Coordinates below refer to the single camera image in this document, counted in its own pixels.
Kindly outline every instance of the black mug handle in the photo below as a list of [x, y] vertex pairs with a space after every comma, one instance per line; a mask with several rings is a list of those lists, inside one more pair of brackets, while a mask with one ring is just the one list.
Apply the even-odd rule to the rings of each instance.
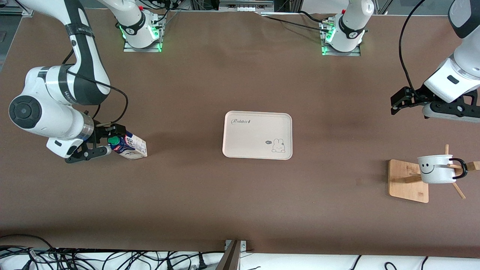
[[449, 160], [455, 160], [455, 161], [458, 161], [460, 162], [460, 165], [462, 166], [462, 174], [459, 175], [459, 176], [454, 176], [453, 179], [460, 179], [460, 178], [464, 178], [467, 173], [468, 173], [468, 170], [467, 170], [467, 165], [465, 164], [465, 161], [461, 160], [461, 159], [457, 159], [457, 158], [451, 158]]

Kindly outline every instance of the green bottle cap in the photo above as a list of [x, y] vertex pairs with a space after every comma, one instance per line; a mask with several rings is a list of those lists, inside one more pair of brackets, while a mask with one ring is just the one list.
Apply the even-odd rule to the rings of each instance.
[[107, 139], [108, 143], [111, 145], [117, 145], [120, 143], [120, 138], [118, 137], [110, 137]]

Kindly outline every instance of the mug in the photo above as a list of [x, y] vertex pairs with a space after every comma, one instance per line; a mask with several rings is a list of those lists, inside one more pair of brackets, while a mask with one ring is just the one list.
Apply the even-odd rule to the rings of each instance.
[[[461, 159], [453, 158], [452, 155], [435, 155], [419, 157], [421, 180], [428, 184], [455, 183], [457, 179], [467, 175], [467, 165]], [[454, 168], [448, 168], [453, 161], [460, 162], [462, 174], [455, 175]]]

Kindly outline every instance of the wooden base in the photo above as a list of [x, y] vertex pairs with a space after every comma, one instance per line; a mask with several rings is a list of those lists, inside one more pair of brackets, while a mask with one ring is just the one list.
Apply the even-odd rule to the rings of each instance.
[[418, 164], [390, 160], [388, 163], [388, 193], [393, 197], [428, 203], [428, 184], [422, 181], [410, 181], [419, 175], [420, 166]]

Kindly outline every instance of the brown tabletop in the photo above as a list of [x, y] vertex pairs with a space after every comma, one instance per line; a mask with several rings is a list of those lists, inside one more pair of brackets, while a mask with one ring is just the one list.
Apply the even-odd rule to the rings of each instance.
[[[10, 121], [27, 71], [71, 49], [60, 22], [24, 18], [0, 73], [2, 234], [64, 247], [216, 250], [239, 238], [256, 252], [479, 256], [480, 175], [458, 182], [465, 200], [449, 184], [430, 185], [428, 204], [387, 193], [390, 159], [416, 162], [446, 143], [480, 159], [480, 125], [425, 120], [420, 107], [390, 115], [390, 96], [407, 85], [397, 51], [405, 17], [374, 16], [361, 57], [332, 57], [318, 32], [251, 12], [181, 12], [162, 53], [124, 53], [112, 13], [88, 15], [112, 85], [130, 98], [120, 123], [149, 156], [68, 165]], [[459, 44], [446, 17], [412, 18], [404, 54], [414, 85]], [[97, 118], [116, 118], [123, 104], [112, 92]], [[230, 110], [291, 115], [293, 157], [223, 156]]]

